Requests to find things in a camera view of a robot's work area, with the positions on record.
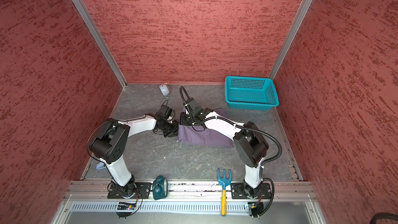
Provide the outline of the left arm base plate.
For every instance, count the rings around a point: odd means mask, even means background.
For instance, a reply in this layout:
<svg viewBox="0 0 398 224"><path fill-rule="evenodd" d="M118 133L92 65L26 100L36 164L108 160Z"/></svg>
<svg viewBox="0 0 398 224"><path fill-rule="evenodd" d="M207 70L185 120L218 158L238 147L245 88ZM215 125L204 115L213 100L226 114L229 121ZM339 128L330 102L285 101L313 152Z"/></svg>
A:
<svg viewBox="0 0 398 224"><path fill-rule="evenodd" d="M120 186L111 181L108 186L108 199L148 199L151 192L152 183L128 183Z"/></svg>

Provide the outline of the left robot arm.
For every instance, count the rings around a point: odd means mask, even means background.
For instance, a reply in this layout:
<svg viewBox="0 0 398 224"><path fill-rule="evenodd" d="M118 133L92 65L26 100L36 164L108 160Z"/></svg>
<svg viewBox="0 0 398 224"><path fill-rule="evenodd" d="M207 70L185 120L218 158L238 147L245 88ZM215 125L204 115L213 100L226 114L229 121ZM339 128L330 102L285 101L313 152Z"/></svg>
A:
<svg viewBox="0 0 398 224"><path fill-rule="evenodd" d="M95 137L88 140L89 155L105 165L112 177L110 185L122 198L138 197L134 176L123 158L127 140L146 131L162 131L164 137L172 138L178 135L178 122L153 114L128 120L109 118L93 132Z"/></svg>

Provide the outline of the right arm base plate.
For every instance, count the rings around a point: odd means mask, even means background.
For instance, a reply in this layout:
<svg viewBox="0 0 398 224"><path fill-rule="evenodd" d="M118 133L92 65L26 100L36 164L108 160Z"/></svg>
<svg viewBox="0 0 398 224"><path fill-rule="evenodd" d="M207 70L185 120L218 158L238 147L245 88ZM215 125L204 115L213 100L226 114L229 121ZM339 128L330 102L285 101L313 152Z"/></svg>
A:
<svg viewBox="0 0 398 224"><path fill-rule="evenodd" d="M269 183L261 183L257 188L251 188L247 183L232 183L232 199L271 199L272 190Z"/></svg>

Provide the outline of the purple trousers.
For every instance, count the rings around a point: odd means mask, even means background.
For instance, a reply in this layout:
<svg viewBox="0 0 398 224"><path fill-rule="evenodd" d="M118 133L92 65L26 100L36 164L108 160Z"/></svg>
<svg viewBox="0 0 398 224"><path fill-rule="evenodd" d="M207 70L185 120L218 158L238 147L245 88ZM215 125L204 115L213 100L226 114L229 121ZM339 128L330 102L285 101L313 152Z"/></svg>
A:
<svg viewBox="0 0 398 224"><path fill-rule="evenodd" d="M181 124L178 127L177 141L196 146L233 148L233 141L215 130Z"/></svg>

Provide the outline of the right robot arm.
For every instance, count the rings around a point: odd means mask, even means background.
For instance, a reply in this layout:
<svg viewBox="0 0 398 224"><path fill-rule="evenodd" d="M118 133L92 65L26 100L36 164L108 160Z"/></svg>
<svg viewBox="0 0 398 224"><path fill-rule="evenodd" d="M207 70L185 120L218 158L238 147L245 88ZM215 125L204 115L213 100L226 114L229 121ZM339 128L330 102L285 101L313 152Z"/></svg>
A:
<svg viewBox="0 0 398 224"><path fill-rule="evenodd" d="M180 114L180 124L185 126L202 126L219 132L234 142L240 160L245 164L243 191L248 198L261 196L263 185L263 167L272 158L266 159L269 149L267 139L279 144L278 140L261 131L253 122L238 123L206 109L197 116L190 113Z"/></svg>

